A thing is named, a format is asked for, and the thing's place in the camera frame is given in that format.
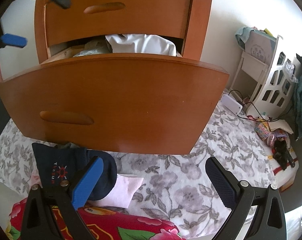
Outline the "red floral blanket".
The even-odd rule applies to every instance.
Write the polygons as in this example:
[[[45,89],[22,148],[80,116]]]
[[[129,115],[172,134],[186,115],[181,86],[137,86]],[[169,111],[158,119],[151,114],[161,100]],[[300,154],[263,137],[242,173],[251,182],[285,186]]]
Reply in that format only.
[[[27,198],[15,203],[5,230],[9,239],[20,239]],[[58,206],[51,206],[64,239],[73,239]],[[177,226],[163,219],[126,215],[90,204],[79,209],[79,215],[95,239],[184,239]]]

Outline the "white power box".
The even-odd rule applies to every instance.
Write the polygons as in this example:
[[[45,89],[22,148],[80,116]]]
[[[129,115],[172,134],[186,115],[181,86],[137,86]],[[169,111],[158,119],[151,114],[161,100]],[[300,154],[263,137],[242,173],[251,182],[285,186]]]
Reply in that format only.
[[[230,110],[234,115],[239,115],[243,108],[240,103],[238,103],[234,98],[232,98],[228,94],[223,94],[220,101],[223,106]]]

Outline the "white garment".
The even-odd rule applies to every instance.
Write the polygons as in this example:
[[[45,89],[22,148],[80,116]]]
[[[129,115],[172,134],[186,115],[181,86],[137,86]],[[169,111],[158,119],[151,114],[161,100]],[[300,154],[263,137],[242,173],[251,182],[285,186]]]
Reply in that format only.
[[[177,56],[173,42],[158,35],[112,34],[106,35],[113,53],[140,53]]]

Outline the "wooden drawer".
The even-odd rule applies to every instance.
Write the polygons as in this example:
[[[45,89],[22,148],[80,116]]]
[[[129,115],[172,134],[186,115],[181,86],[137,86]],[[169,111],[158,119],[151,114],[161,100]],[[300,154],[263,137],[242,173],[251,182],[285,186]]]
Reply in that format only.
[[[229,79],[182,57],[100,54],[41,64],[0,83],[24,136],[102,151],[188,154]]]
[[[108,34],[184,38],[191,0],[71,0],[68,9],[45,5],[48,46]]]

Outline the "wooden nightstand cabinet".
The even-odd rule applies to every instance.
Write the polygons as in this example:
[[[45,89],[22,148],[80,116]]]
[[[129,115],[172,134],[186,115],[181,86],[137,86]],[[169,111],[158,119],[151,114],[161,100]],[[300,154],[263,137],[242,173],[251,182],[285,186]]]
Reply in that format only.
[[[57,45],[48,46],[45,35],[44,14],[45,5],[51,0],[34,0],[35,15],[35,43],[39,62],[61,59],[68,55],[72,49],[75,54],[84,49],[87,42],[95,39],[105,38],[106,35],[92,36],[63,42]],[[176,46],[177,56],[181,55],[187,59],[199,60],[201,57],[205,36],[207,32],[208,20],[210,17],[212,0],[191,0],[188,12],[188,21],[184,38],[170,36],[163,37]]]

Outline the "white toy dollhouse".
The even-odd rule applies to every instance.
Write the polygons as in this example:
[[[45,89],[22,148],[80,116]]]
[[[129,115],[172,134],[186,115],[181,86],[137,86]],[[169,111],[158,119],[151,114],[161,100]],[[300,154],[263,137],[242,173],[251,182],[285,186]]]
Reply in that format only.
[[[235,39],[242,49],[230,89],[244,103],[246,115],[277,119],[291,104],[300,63],[282,36],[241,27]]]

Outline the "pile of toys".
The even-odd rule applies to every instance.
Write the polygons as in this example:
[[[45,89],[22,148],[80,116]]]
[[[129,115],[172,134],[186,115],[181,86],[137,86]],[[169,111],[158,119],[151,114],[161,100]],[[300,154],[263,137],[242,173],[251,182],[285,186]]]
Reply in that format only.
[[[289,134],[281,128],[271,128],[271,124],[275,124],[276,121],[269,121],[262,117],[254,118],[251,115],[246,117],[255,123],[254,131],[271,150],[271,158],[278,163],[279,167],[273,168],[274,174],[277,174],[280,170],[285,171],[289,166],[295,168],[296,164],[291,155]]]

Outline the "dark navy socks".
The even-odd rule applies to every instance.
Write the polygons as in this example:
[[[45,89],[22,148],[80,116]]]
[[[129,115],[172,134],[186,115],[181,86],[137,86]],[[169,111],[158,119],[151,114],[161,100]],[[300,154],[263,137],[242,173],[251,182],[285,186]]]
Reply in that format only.
[[[114,158],[103,151],[83,147],[57,148],[34,142],[32,144],[40,181],[43,186],[56,186],[61,181],[74,179],[93,157],[103,160],[104,169],[89,200],[101,200],[114,188],[117,181],[117,165]]]

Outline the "pink cloth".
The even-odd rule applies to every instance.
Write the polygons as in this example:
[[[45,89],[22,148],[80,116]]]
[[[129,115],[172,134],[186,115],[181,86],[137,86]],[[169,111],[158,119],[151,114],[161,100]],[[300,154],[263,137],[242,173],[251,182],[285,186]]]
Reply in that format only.
[[[101,200],[89,200],[93,206],[128,208],[134,193],[142,186],[144,178],[134,174],[117,174],[117,180],[110,193]]]

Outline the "grey floral bed sheet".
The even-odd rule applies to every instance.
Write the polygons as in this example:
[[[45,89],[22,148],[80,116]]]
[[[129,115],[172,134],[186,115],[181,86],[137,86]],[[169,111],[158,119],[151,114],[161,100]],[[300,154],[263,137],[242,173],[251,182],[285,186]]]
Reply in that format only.
[[[256,187],[275,183],[284,191],[294,182],[299,167],[297,156],[291,148],[295,167],[287,164],[283,170],[272,158],[271,148],[254,131],[257,122],[247,118],[243,112],[236,116],[219,101],[187,155],[109,152],[119,175],[135,175],[143,181],[128,207],[112,203],[104,208],[151,220],[170,220],[186,239],[214,234],[230,209],[223,205],[205,172],[205,162],[211,156],[238,180],[247,180]],[[12,119],[0,135],[0,183],[23,198],[38,176],[33,142],[54,146],[23,136]]]

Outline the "light green cloth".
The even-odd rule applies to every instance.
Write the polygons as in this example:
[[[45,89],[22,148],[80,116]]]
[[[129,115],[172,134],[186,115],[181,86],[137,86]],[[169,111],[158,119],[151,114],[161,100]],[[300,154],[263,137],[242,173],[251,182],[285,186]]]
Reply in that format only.
[[[112,47],[105,38],[91,40],[84,45],[84,49],[76,53],[74,57],[90,56],[112,53]]]

